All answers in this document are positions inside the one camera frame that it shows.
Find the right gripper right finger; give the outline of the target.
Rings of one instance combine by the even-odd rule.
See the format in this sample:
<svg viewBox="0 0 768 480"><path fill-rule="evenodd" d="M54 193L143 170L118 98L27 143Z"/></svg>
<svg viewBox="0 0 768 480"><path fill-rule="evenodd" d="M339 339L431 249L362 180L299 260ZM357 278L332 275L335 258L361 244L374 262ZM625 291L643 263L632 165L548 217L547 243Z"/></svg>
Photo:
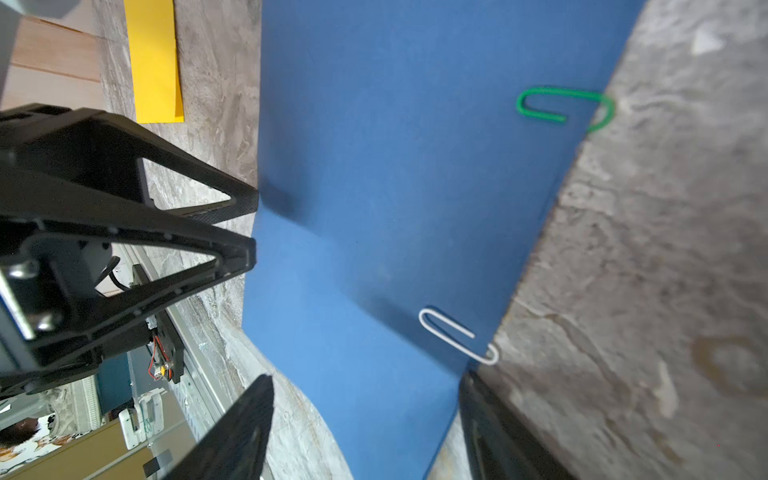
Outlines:
<svg viewBox="0 0 768 480"><path fill-rule="evenodd" d="M458 397L474 479L575 479L476 372L464 373Z"/></svg>

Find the green paperclip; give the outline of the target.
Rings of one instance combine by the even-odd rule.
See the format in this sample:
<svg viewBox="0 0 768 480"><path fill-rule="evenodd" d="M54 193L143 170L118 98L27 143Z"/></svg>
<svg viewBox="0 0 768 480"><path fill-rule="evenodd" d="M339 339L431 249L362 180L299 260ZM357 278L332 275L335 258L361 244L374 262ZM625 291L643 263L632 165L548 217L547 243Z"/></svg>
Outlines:
<svg viewBox="0 0 768 480"><path fill-rule="evenodd" d="M596 133L612 123L616 116L617 105L613 98L603 93L538 86L523 90L516 98L517 113L523 117L565 124L577 102L591 103L597 120L592 120L586 129L587 134Z"/></svg>

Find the yellow paper document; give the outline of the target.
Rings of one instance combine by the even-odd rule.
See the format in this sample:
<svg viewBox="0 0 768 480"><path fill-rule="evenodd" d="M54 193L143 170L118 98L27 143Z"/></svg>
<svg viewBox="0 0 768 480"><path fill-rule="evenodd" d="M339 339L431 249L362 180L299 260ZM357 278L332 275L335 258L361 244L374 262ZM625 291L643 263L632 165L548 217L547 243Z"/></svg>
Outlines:
<svg viewBox="0 0 768 480"><path fill-rule="evenodd" d="M174 2L128 0L124 9L136 121L182 123Z"/></svg>

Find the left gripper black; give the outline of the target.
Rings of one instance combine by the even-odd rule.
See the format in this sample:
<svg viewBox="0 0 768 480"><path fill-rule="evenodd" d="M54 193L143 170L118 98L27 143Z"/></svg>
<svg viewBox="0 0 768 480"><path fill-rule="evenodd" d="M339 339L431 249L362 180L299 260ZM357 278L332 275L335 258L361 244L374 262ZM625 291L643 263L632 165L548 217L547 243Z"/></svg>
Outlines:
<svg viewBox="0 0 768 480"><path fill-rule="evenodd" d="M151 207L145 160L226 198ZM256 263L255 240L217 223L256 212L258 190L124 116L45 104L5 110L1 162L43 173L1 181L4 396L96 373L104 360L149 343L147 317ZM107 296L97 286L115 244L210 259Z"/></svg>

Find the blue paper document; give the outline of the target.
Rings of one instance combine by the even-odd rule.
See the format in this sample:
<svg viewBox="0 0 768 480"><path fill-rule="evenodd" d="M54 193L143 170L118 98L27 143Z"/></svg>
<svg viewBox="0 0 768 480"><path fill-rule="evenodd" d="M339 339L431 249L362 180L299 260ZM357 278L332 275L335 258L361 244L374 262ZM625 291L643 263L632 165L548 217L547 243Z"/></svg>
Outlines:
<svg viewBox="0 0 768 480"><path fill-rule="evenodd" d="M640 1L267 1L243 327L356 479L423 479Z"/></svg>

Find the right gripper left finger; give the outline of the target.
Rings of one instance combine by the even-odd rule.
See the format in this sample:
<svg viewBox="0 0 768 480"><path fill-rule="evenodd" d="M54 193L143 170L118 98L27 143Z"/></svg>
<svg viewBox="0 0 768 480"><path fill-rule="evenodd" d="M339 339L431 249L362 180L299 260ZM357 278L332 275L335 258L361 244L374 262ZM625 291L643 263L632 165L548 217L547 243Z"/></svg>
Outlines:
<svg viewBox="0 0 768 480"><path fill-rule="evenodd" d="M167 475L169 479L259 479L274 414L274 385L262 374Z"/></svg>

